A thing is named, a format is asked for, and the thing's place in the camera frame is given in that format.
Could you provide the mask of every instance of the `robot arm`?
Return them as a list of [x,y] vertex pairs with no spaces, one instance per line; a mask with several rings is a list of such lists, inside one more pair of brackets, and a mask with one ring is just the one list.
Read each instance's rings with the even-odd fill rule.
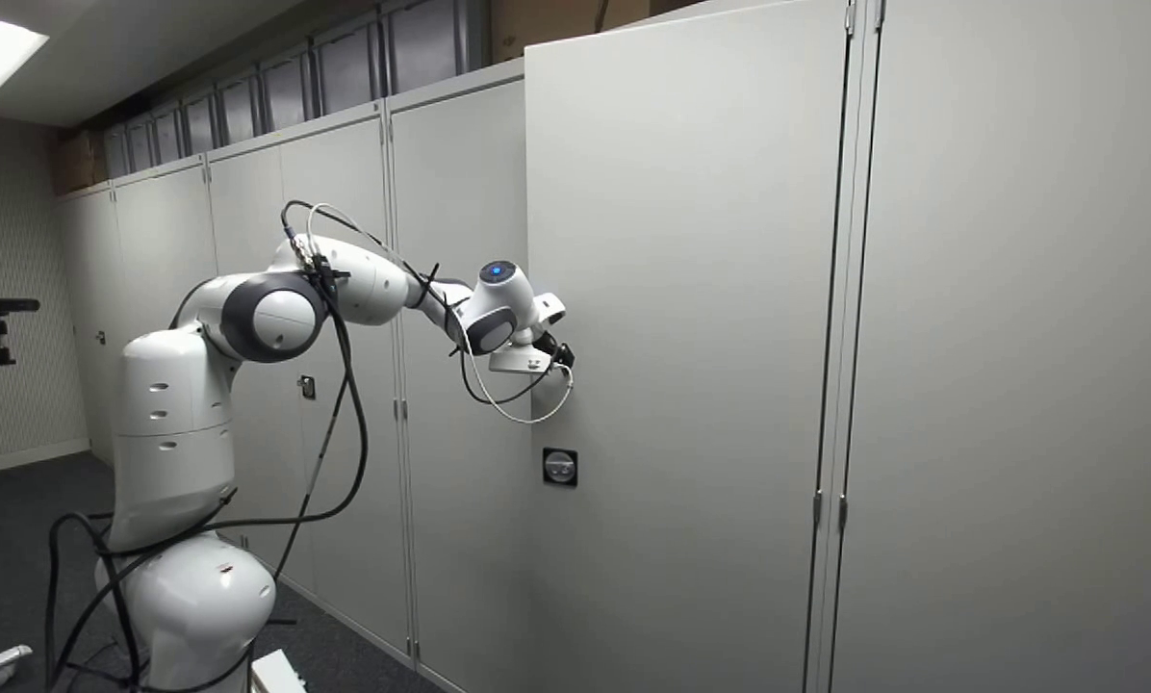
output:
[[565,316],[520,265],[488,263],[472,290],[426,281],[365,248],[307,235],[280,243],[264,272],[204,281],[169,333],[127,342],[117,419],[112,551],[161,544],[235,494],[232,383],[238,363],[306,354],[322,321],[389,322],[425,313],[454,351],[542,379],[572,354],[551,334]]

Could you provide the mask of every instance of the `floor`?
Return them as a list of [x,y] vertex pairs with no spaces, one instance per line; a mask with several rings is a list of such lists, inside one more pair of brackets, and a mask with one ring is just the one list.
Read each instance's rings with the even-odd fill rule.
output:
[[[112,474],[94,458],[57,458],[0,474],[0,651],[12,642],[36,647],[36,657],[5,684],[8,693],[41,689],[41,609],[48,609],[48,533],[63,511],[101,511],[112,508]],[[63,535],[63,627],[94,598],[94,551],[81,533]],[[363,637],[280,588],[280,606],[257,651],[285,651],[299,670],[307,693],[435,693],[430,680],[400,668],[398,657],[368,647]],[[125,668],[125,647],[117,642],[112,615],[101,611],[76,664],[101,670]],[[68,673],[63,689],[112,693],[119,684]]]

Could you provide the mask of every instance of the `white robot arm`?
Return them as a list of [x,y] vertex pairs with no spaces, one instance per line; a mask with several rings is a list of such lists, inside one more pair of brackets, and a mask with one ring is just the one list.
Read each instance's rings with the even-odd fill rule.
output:
[[[570,346],[551,334],[565,316],[563,299],[534,298],[512,263],[488,263],[466,290],[354,243],[289,240],[264,272],[204,281],[169,333],[127,342],[107,547],[164,547],[226,506],[232,383],[244,363],[306,354],[332,316],[389,322],[403,308],[425,313],[458,351],[484,354],[493,370],[572,370]],[[169,689],[226,670],[272,609],[270,570],[214,535],[164,547],[125,588],[149,664],[146,684]]]

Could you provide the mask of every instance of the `ceiling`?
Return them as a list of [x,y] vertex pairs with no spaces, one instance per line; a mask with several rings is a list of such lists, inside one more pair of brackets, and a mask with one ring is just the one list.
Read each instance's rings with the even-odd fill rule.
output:
[[0,90],[0,118],[73,126],[298,4],[306,0],[0,0],[0,21],[50,35]]

